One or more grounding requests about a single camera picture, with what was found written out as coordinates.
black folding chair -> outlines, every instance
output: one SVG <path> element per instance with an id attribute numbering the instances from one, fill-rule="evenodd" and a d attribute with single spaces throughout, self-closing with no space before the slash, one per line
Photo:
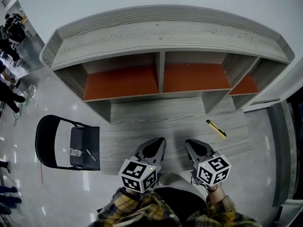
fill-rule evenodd
<path id="1" fill-rule="evenodd" d="M 61 120 L 74 125 L 71 129 L 71 148 L 82 151 L 80 157 L 70 156 L 72 167 L 58 166 L 55 158 L 55 137 Z M 43 165 L 50 168 L 99 171 L 99 129 L 99 127 L 92 127 L 55 115 L 47 115 L 40 120 L 37 126 L 35 141 L 37 157 Z"/>

wooden shelf unit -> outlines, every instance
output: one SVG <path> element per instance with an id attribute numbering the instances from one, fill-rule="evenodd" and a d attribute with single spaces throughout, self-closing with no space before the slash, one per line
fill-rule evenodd
<path id="1" fill-rule="evenodd" d="M 231 96 L 239 109 L 293 58 L 284 38 L 268 27 L 178 5 L 77 20 L 56 29 L 40 53 L 43 65 L 109 122 L 112 104 L 133 101 L 200 96 L 209 113 Z"/>

orange shelf panel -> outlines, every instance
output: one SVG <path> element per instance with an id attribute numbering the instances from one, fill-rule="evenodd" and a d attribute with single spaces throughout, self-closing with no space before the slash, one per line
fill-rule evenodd
<path id="1" fill-rule="evenodd" d="M 254 78 L 248 73 L 241 82 L 229 93 L 229 95 L 254 94 L 259 93 Z"/>
<path id="2" fill-rule="evenodd" d="M 164 93 L 229 88 L 231 85 L 221 64 L 165 65 Z"/>
<path id="3" fill-rule="evenodd" d="M 84 101 L 158 92 L 155 66 L 129 67 L 89 74 Z"/>

yellow utility knife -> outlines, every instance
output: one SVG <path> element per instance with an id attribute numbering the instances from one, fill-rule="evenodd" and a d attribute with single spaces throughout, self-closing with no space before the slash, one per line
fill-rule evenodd
<path id="1" fill-rule="evenodd" d="M 210 127 L 212 127 L 215 131 L 217 131 L 222 138 L 226 138 L 226 133 L 223 130 L 221 130 L 217 125 L 215 125 L 214 122 L 210 120 L 206 120 L 206 122 L 209 124 Z"/>

wrist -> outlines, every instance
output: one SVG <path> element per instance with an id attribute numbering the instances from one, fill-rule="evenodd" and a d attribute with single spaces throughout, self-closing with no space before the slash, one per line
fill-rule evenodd
<path id="1" fill-rule="evenodd" d="M 126 190 L 129 194 L 131 194 L 131 195 L 134 195 L 134 196 L 138 196 L 138 195 L 139 195 L 138 192 L 135 192 L 135 191 L 133 191 L 133 190 L 131 190 L 131 189 L 125 188 L 125 190 Z"/>
<path id="2" fill-rule="evenodd" d="M 209 192 L 215 192 L 218 188 L 220 188 L 222 186 L 222 183 L 219 183 L 219 184 L 215 184 L 214 186 L 208 186 L 207 187 L 207 190 Z"/>

